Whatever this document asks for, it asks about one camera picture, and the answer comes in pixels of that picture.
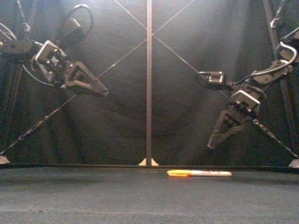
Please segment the black curtain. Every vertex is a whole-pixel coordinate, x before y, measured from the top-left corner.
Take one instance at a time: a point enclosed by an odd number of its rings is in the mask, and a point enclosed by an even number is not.
[[[28,15],[32,1],[21,3]],[[0,21],[21,38],[16,3],[0,4]],[[12,143],[55,109],[60,111],[7,156],[13,163],[137,165],[145,158],[147,1],[40,1],[32,39],[43,43],[53,38],[63,17],[76,4],[91,8],[95,26],[67,54],[99,77],[109,95],[77,95],[64,105],[73,93],[45,87],[23,73],[13,121],[3,141]],[[222,71],[236,81],[270,67],[274,53],[263,2],[170,0],[153,1],[152,7],[155,162],[288,165],[290,154],[250,122],[216,149],[207,147],[227,98],[195,80],[196,71]],[[81,10],[73,17],[87,29],[88,13]],[[1,102],[15,76],[13,67],[1,60]],[[279,86],[272,86],[262,102],[259,121],[290,144],[282,104]]]

